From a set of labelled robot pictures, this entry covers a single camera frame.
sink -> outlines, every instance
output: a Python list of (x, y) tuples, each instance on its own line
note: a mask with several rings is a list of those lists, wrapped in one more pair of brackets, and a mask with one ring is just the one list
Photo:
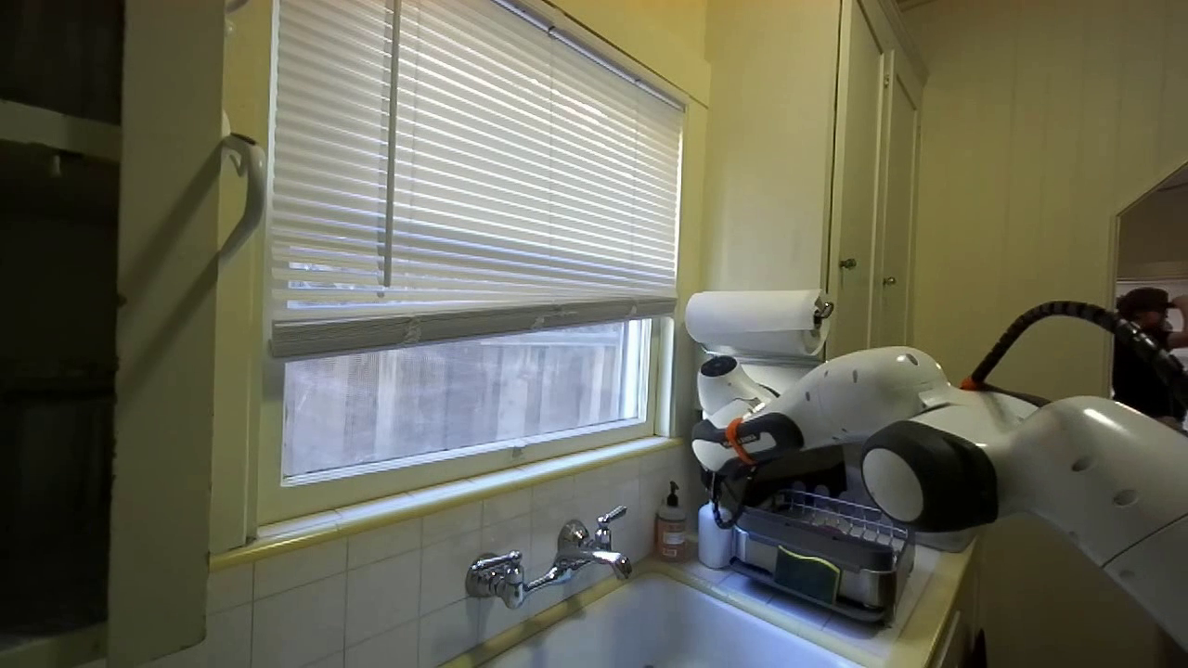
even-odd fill
[(482, 660), (489, 668), (853, 668), (789, 626), (663, 572), (617, 586), (548, 629)]

paper towel roll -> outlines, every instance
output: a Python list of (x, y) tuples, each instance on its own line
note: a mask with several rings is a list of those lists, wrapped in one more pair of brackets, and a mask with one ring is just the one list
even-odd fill
[(821, 289), (713, 289), (691, 295), (686, 332), (742, 357), (821, 357), (830, 315)]

soap bottle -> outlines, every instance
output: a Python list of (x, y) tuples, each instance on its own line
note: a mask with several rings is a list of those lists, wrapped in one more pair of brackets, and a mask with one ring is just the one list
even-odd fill
[(685, 527), (685, 504), (680, 504), (680, 486), (678, 482), (669, 482), (665, 504), (659, 509), (653, 554), (663, 559), (685, 559), (686, 557), (686, 527)]

window sill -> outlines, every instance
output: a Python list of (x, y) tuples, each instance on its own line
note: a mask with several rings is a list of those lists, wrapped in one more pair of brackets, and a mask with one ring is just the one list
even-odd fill
[(623, 441), (613, 449), (557, 457), (557, 461), (541, 461), (541, 463), (529, 463), (529, 468), (512, 468), (512, 472), (494, 472), (494, 475), (426, 486), (426, 488), (413, 488), (413, 494), (397, 494), (397, 497), (384, 497), (384, 499), (368, 499), (368, 504), (316, 512), (316, 515), (303, 515), (303, 520), (288, 520), (288, 524), (269, 524), (257, 529), (257, 539), (251, 545), (211, 557), (211, 572), (238, 566), (251, 559), (269, 559), (269, 557), (280, 557), (296, 545), (312, 545), (312, 540), (326, 540), (326, 539), (341, 539), (341, 533), (361, 533), (361, 529), (394, 524), (403, 515), (477, 499), (477, 497), (488, 497), (497, 488), (530, 486), (530, 482), (541, 482), (554, 475), (642, 457), (642, 452), (669, 449), (669, 445), (678, 445), (678, 441), (673, 439), (642, 439), (642, 441)]

window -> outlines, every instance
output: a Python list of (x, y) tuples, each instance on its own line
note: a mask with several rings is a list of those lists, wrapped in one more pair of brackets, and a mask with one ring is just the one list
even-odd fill
[(659, 433), (673, 95), (509, 0), (282, 0), (277, 64), (282, 488)]

